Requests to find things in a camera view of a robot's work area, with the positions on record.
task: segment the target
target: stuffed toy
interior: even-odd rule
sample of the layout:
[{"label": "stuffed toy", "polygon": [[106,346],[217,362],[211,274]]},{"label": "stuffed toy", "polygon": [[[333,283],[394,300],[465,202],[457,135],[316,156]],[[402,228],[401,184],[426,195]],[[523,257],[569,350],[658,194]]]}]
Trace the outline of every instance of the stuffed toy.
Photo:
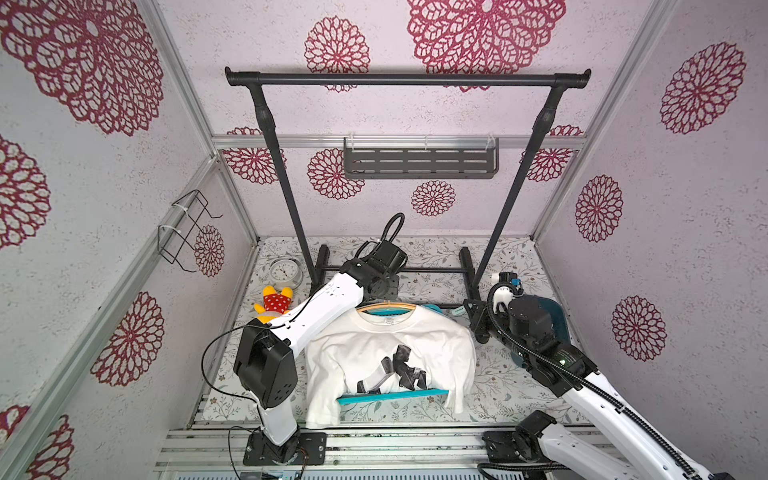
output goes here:
[{"label": "stuffed toy", "polygon": [[261,306],[258,303],[253,306],[256,310],[256,318],[261,323],[269,323],[272,319],[283,315],[288,311],[291,300],[293,299],[293,290],[285,287],[280,293],[275,290],[274,286],[269,285],[263,291],[264,305]]}]

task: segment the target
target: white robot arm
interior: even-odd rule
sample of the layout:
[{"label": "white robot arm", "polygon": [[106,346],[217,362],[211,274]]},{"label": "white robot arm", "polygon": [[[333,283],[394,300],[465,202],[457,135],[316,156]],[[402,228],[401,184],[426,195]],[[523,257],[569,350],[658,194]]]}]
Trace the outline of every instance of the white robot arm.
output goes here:
[{"label": "white robot arm", "polygon": [[[398,219],[400,224],[387,239],[389,228]],[[249,323],[253,328],[243,331],[233,367],[258,405],[262,429],[252,450],[259,450],[261,460],[277,464],[296,461],[301,439],[290,405],[298,381],[295,357],[342,313],[363,300],[396,291],[397,273],[408,257],[392,240],[404,219],[403,214],[395,215],[371,253],[358,258],[362,248],[358,250],[355,258],[347,260],[325,286],[296,308],[266,327],[255,319]]]},{"label": "white robot arm", "polygon": [[[630,465],[577,439],[536,411],[513,432],[486,432],[494,462],[558,462],[589,480],[733,480],[713,474],[676,449],[635,411],[597,366],[575,346],[555,339],[552,321],[536,296],[525,296],[514,273],[502,273],[484,306],[492,332],[543,386],[597,426]],[[483,468],[494,468],[482,464]]]},{"label": "white robot arm", "polygon": [[[260,460],[296,462],[300,440],[312,435],[300,435],[290,405],[298,380],[294,357],[339,315],[363,300],[381,298],[396,284],[407,256],[385,236],[386,230],[369,255],[345,262],[322,289],[269,327],[256,319],[254,328],[243,331],[234,371],[258,404],[262,429],[254,434],[259,442],[253,449]],[[492,462],[559,462],[589,480],[733,479],[728,474],[711,474],[674,448],[621,398],[588,357],[555,339],[551,317],[540,307],[538,297],[523,295],[513,273],[501,275],[502,281],[491,288],[483,306],[492,332],[511,348],[512,355],[522,358],[535,380],[590,419],[630,465],[577,439],[540,411],[514,431],[485,433]]]}]

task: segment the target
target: alarm clock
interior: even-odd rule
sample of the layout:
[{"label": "alarm clock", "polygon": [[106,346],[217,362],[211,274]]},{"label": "alarm clock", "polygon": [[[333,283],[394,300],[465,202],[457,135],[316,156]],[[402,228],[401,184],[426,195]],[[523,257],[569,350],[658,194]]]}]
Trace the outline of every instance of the alarm clock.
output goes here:
[{"label": "alarm clock", "polygon": [[285,287],[294,290],[301,285],[301,280],[304,278],[301,264],[290,256],[277,257],[273,260],[270,263],[269,276],[269,284],[278,291]]}]

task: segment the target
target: clothes hanger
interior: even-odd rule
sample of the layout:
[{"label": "clothes hanger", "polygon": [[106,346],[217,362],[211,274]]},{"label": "clothes hanger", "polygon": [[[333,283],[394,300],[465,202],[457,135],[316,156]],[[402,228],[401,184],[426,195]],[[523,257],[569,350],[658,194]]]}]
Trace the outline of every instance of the clothes hanger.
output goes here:
[{"label": "clothes hanger", "polygon": [[372,303],[371,305],[365,305],[360,306],[357,308],[357,311],[360,313],[368,312],[369,310],[380,310],[380,309],[403,309],[407,311],[413,311],[416,310],[416,305],[413,303],[401,303],[401,302],[381,302],[381,303]]}]

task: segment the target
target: red flower pattern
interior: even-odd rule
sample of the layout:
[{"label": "red flower pattern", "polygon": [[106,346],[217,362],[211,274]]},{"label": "red flower pattern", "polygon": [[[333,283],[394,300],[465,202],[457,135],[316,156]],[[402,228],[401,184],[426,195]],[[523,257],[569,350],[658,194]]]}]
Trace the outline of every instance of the red flower pattern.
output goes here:
[{"label": "red flower pattern", "polygon": [[413,191],[411,206],[425,217],[436,217],[447,212],[455,200],[456,192],[448,182],[430,180]]},{"label": "red flower pattern", "polygon": [[0,249],[35,236],[51,211],[50,196],[35,159],[0,137]]},{"label": "red flower pattern", "polygon": [[[582,135],[584,132],[573,125],[558,125],[549,131],[550,135]],[[536,152],[531,169],[526,178],[535,182],[545,182],[560,177],[565,164],[571,159],[574,151],[570,148],[542,148]],[[525,152],[520,156],[522,163]]]},{"label": "red flower pattern", "polygon": [[[371,64],[366,38],[357,25],[339,17],[325,17],[315,24],[304,42],[304,58],[315,73],[367,73]],[[353,87],[326,85],[333,91]]]},{"label": "red flower pattern", "polygon": [[627,355],[647,362],[665,346],[666,324],[656,306],[639,296],[628,296],[616,305],[611,319],[614,337]]},{"label": "red flower pattern", "polygon": [[213,225],[200,229],[194,241],[194,259],[205,276],[216,276],[224,265],[224,241]]},{"label": "red flower pattern", "polygon": [[735,44],[710,45],[672,75],[661,98],[661,121],[676,134],[711,124],[736,98],[743,83],[744,53]]},{"label": "red flower pattern", "polygon": [[130,136],[159,115],[163,71],[131,0],[2,0],[0,41],[78,121]]},{"label": "red flower pattern", "polygon": [[11,437],[16,425],[24,418],[24,415],[27,415],[28,411],[28,406],[14,405],[4,412],[0,412],[0,449],[2,449],[5,441]]},{"label": "red flower pattern", "polygon": [[312,187],[328,198],[341,200],[357,195],[365,180],[351,180],[344,175],[344,156],[338,148],[319,151],[306,168]]},{"label": "red flower pattern", "polygon": [[576,201],[576,226],[591,242],[605,240],[619,225],[621,189],[613,178],[599,175],[588,181]]},{"label": "red flower pattern", "polygon": [[[408,0],[413,54],[428,73],[511,74],[549,43],[565,0]],[[475,87],[461,87],[468,91]]]},{"label": "red flower pattern", "polygon": [[[238,127],[227,132],[228,135],[261,135],[257,128]],[[221,154],[232,171],[244,180],[254,184],[271,184],[277,181],[275,164],[272,162],[270,151],[266,148],[233,148],[222,150]],[[286,156],[280,149],[283,166],[286,166]]]},{"label": "red flower pattern", "polygon": [[91,367],[99,383],[126,386],[135,382],[163,346],[165,319],[155,298],[141,292]]},{"label": "red flower pattern", "polygon": [[69,459],[74,452],[74,429],[69,425],[69,415],[62,415],[56,430],[45,440],[42,450],[27,468],[27,480],[61,480],[69,472]]}]

